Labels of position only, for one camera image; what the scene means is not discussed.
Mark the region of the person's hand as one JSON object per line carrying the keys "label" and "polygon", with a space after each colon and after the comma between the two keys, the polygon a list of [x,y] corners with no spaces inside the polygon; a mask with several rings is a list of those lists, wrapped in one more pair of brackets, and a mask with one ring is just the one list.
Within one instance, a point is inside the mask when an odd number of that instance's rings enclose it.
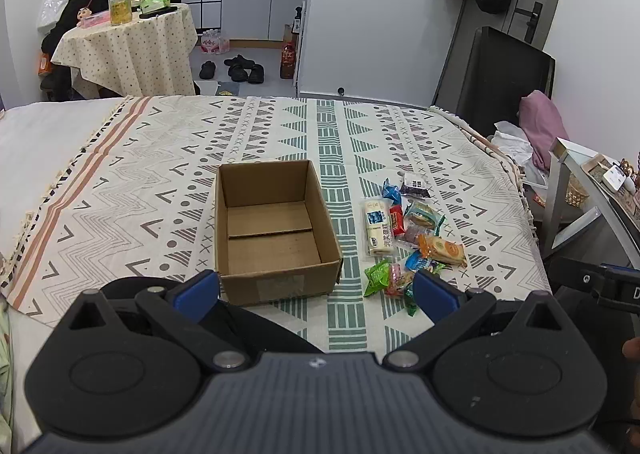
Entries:
{"label": "person's hand", "polygon": [[640,361],[640,337],[634,337],[624,343],[623,355],[628,360]]}

